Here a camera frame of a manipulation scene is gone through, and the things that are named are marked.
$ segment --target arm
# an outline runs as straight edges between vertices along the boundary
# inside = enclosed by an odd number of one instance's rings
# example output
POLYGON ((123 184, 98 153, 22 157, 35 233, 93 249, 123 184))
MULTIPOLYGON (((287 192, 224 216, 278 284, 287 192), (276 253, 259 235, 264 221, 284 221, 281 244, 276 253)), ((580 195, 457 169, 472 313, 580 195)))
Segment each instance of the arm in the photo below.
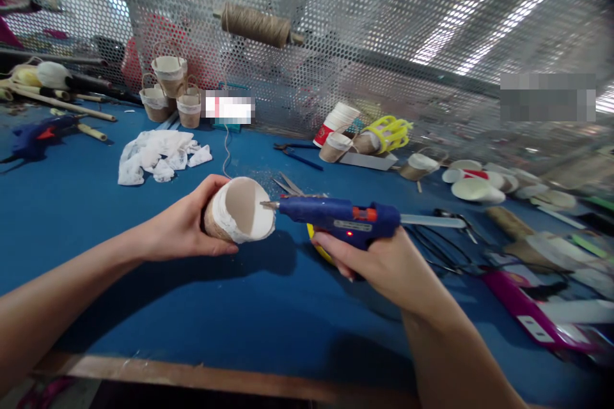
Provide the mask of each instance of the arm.
POLYGON ((414 357, 424 408, 526 408, 469 318, 441 284, 402 227, 361 251, 326 233, 317 243, 341 274, 360 273, 397 304, 414 357))
POLYGON ((228 179, 211 175, 147 222, 0 297, 0 394, 19 382, 110 285, 144 261, 234 254, 200 229, 201 213, 228 179))

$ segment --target metal mesh panel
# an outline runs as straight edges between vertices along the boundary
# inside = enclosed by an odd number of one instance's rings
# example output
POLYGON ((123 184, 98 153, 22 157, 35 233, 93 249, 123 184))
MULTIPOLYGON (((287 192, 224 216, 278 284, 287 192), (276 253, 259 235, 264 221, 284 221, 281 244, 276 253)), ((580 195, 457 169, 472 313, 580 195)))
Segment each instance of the metal mesh panel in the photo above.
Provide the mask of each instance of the metal mesh panel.
POLYGON ((133 91, 151 71, 153 47, 174 40, 202 88, 251 88, 255 127, 309 137, 338 101, 368 123, 388 113, 416 120, 413 141, 530 166, 573 145, 611 135, 613 35, 608 0, 59 0, 62 12, 12 15, 30 49, 104 52, 102 36, 125 46, 110 76, 133 91), (225 33, 212 16, 224 2, 292 20, 302 47, 274 49, 225 33), (44 29, 68 33, 49 39, 44 29), (600 121, 593 128, 500 123, 501 72, 596 73, 600 121), (539 158, 522 152, 528 139, 539 158))

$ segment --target wooden table edge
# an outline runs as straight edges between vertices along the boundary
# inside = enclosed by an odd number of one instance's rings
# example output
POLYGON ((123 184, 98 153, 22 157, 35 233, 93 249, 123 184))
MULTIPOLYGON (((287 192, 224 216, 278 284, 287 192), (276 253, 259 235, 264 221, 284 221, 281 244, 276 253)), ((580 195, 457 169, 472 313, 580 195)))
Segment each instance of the wooden table edge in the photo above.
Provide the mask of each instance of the wooden table edge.
POLYGON ((411 392, 362 387, 301 377, 190 366, 163 361, 74 355, 50 351, 34 368, 33 374, 67 375, 121 382, 156 383, 177 387, 218 390, 262 396, 310 399, 342 405, 372 401, 374 406, 414 409, 420 407, 411 392))

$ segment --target blue table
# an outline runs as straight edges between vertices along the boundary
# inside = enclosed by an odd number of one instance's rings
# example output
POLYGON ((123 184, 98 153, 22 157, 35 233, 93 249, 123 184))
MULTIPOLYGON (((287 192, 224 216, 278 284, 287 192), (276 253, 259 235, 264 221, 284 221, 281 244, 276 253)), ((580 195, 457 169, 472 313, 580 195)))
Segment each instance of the blue table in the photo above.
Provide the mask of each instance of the blue table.
MULTIPOLYGON (((221 174, 226 132, 201 127, 194 138, 211 146, 213 161, 178 171, 170 183, 148 177, 139 187, 117 185, 123 147, 140 131, 156 126, 141 109, 124 110, 105 107, 117 123, 87 119, 111 144, 70 135, 64 145, 51 146, 45 160, 0 174, 0 294, 162 211, 208 174, 221 174)), ((8 125, 48 115, 47 109, 30 109, 19 119, 3 117, 0 155, 8 156, 8 125)), ((228 173, 253 177, 272 197, 281 190, 270 177, 281 171, 305 193, 326 193, 359 205, 379 201, 405 213, 446 208, 463 213, 491 240, 508 242, 481 206, 454 198, 438 174, 422 181, 419 194, 414 183, 395 173, 341 164, 316 171, 273 150, 274 142, 287 140, 248 130, 232 133, 228 173)), ((299 153, 319 161, 317 151, 299 153)), ((570 230, 525 204, 509 202, 506 207, 536 230, 570 230)), ((480 257, 482 248, 466 236, 454 230, 445 234, 472 257, 480 257)), ((479 279, 446 277, 445 284, 527 402, 573 406, 592 391, 594 375, 535 345, 479 279)), ((306 228, 285 216, 278 217, 270 238, 242 245, 235 257, 141 266, 103 294, 55 348, 126 363, 128 358, 201 364, 414 390, 398 310, 367 283, 342 278, 313 250, 306 228)))

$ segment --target glue gun nozzle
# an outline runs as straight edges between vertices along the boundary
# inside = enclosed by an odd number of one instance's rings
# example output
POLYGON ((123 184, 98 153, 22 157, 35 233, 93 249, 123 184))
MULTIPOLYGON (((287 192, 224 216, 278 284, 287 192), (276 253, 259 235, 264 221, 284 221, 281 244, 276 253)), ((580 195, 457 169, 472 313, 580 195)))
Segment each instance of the glue gun nozzle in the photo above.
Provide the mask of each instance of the glue gun nozzle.
POLYGON ((279 201, 261 201, 260 204, 267 209, 278 210, 279 201))

